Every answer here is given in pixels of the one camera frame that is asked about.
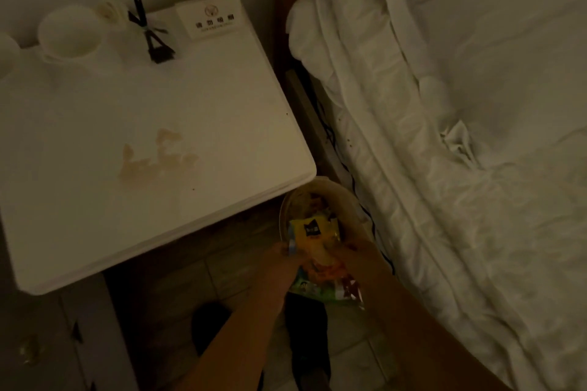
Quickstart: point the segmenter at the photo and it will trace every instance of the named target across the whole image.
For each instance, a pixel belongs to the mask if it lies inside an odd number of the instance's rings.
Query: mattress
[[[587,128],[479,165],[453,99],[427,104],[452,87],[416,68],[433,47],[408,51],[388,6],[299,0],[288,30],[402,281],[511,387],[587,389]]]

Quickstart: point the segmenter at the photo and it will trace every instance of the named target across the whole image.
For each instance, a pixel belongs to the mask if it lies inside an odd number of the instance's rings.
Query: floor
[[[281,197],[213,224],[105,272],[142,391],[171,391],[198,358],[194,308],[246,299],[261,252],[279,240]],[[333,391],[396,390],[397,367],[383,335],[357,306],[327,305]],[[283,317],[265,367],[265,391],[296,391]]]

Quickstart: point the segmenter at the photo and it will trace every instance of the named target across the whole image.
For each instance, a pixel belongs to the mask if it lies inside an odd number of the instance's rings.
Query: stain
[[[152,162],[151,158],[134,160],[135,150],[130,144],[124,144],[119,180],[129,186],[144,186],[156,180],[177,177],[181,173],[194,169],[195,162],[198,160],[198,155],[195,153],[169,153],[169,147],[182,140],[183,137],[177,132],[159,129],[155,138],[156,162]]]

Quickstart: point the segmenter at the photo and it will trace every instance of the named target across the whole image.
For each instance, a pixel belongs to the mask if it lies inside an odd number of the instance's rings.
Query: cup
[[[69,5],[39,24],[40,57],[50,64],[81,65],[98,75],[119,71],[120,55],[107,42],[108,28],[90,8]]]
[[[0,81],[6,80],[17,67],[20,47],[16,40],[5,32],[0,32]]]

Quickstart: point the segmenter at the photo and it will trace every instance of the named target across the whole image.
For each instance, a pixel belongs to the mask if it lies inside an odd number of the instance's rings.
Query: foot
[[[317,369],[324,371],[330,380],[328,316],[324,303],[288,293],[284,313],[297,388],[302,390],[301,377],[314,374]]]
[[[194,311],[191,316],[191,340],[199,357],[202,357],[230,316],[230,309],[217,301],[206,303]],[[264,373],[261,371],[257,391],[263,389],[263,379]]]

